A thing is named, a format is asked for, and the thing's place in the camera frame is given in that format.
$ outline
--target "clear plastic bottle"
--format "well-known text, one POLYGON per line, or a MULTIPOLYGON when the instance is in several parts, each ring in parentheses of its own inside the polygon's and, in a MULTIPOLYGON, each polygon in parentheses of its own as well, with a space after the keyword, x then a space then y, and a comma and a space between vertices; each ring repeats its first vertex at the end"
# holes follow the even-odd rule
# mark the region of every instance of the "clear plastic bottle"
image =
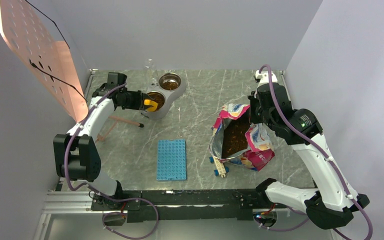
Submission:
POLYGON ((149 58, 145 61, 145 66, 143 67, 143 74, 145 77, 146 86, 156 86, 158 84, 158 72, 155 69, 154 61, 149 58))

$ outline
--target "gray marble table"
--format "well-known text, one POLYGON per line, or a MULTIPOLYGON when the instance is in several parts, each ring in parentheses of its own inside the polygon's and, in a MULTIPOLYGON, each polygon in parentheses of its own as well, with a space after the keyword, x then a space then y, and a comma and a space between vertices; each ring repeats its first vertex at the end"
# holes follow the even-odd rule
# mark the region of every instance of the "gray marble table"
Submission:
MULTIPOLYGON (((144 90, 142 70, 96 71, 91 82, 92 92, 107 81, 108 72, 127 75, 127 88, 144 90)), ((298 188, 312 188, 313 180, 303 161, 267 129, 274 145, 275 157, 259 172, 229 164, 226 178, 214 175, 215 166, 209 162, 208 143, 211 126, 223 104, 249 103, 247 95, 257 84, 252 70, 168 70, 158 71, 180 75, 187 83, 185 93, 174 101, 168 114, 160 120, 145 118, 139 111, 118 108, 114 116, 143 123, 144 128, 118 123, 103 142, 97 142, 102 171, 121 182, 125 190, 194 190, 255 188, 266 178, 298 188), (158 140, 185 139, 186 175, 183 181, 157 181, 158 140)), ((280 73, 275 73, 280 84, 280 73)), ((101 134, 114 123, 108 119, 101 134)))

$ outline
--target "double pet bowl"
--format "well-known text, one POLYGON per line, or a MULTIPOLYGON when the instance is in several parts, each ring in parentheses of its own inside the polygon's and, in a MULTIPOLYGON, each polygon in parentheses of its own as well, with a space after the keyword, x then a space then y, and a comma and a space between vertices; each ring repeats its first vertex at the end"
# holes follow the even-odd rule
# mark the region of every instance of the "double pet bowl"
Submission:
POLYGON ((179 75, 168 72, 161 76, 158 84, 151 83, 146 93, 158 103, 156 111, 143 111, 142 114, 149 119, 162 119, 169 112, 174 100, 178 99, 186 90, 186 83, 179 75))

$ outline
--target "blue tray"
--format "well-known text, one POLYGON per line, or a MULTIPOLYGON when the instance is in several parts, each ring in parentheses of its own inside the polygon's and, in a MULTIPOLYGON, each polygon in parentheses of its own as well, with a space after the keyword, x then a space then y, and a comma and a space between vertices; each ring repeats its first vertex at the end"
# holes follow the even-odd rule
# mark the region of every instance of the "blue tray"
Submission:
POLYGON ((156 180, 186 180, 186 145, 184 139, 158 141, 156 180))

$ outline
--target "pet food bag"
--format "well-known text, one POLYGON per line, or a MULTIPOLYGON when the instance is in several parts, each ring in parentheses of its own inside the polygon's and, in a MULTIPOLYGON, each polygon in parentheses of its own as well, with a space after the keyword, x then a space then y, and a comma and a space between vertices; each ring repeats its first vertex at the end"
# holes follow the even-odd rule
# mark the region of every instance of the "pet food bag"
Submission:
POLYGON ((214 125, 209 151, 220 162, 260 171, 274 156, 263 124, 249 123, 250 105, 227 104, 214 125))

